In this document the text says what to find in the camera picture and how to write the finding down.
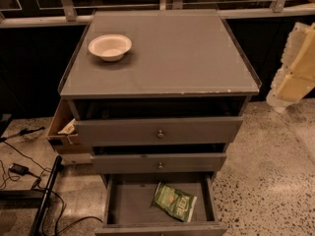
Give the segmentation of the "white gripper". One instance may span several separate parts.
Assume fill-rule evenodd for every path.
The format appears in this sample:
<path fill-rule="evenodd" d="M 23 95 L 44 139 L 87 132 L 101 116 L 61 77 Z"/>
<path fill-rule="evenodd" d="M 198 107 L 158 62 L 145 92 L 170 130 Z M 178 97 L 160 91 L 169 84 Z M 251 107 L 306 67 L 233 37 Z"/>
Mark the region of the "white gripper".
<path fill-rule="evenodd" d="M 315 88 L 315 25 L 296 23 L 288 35 L 277 70 L 266 97 L 277 112 L 298 103 Z"/>

